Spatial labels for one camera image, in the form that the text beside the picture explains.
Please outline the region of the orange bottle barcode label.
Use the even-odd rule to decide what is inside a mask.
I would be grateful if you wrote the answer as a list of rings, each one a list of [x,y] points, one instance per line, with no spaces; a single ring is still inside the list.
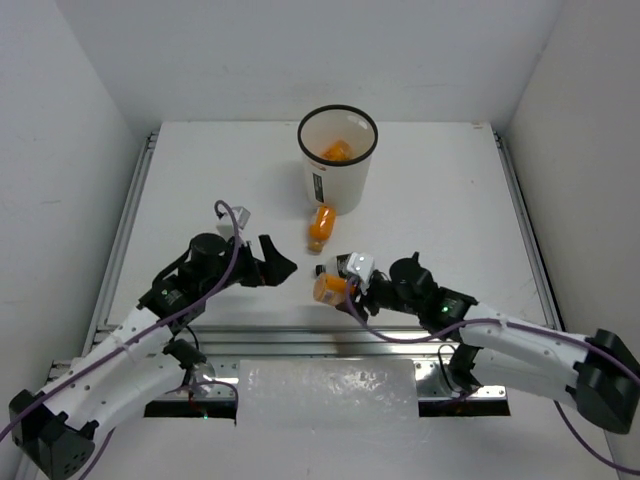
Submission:
[[[336,275],[321,273],[313,286],[313,299],[336,307],[345,302],[349,293],[347,280]]]

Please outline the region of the clear bottle black label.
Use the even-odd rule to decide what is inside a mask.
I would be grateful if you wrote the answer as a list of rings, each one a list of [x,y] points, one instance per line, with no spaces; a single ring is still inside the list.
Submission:
[[[328,275],[346,278],[348,275],[346,265],[350,256],[350,253],[340,254],[330,257],[324,263],[317,264],[314,269],[315,275],[319,276],[322,273],[326,273]]]

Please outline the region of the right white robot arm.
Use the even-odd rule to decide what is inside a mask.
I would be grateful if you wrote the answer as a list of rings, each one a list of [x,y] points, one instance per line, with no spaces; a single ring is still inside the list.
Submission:
[[[567,333],[501,314],[438,285],[417,254],[382,273],[372,256],[353,253],[344,270],[354,293],[347,307],[358,320],[382,310],[412,315],[429,339],[457,343],[447,376],[459,390],[510,387],[569,406],[605,431],[630,432],[639,363],[617,334]]]

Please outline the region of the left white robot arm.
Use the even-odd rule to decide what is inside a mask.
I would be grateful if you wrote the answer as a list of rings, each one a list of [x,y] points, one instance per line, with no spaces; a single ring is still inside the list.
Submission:
[[[126,319],[67,373],[9,403],[3,433],[49,479],[69,479],[98,442],[159,396],[212,376],[206,356],[179,334],[207,299],[232,286],[277,287],[297,269],[271,238],[262,258],[236,237],[201,233],[152,281]]]

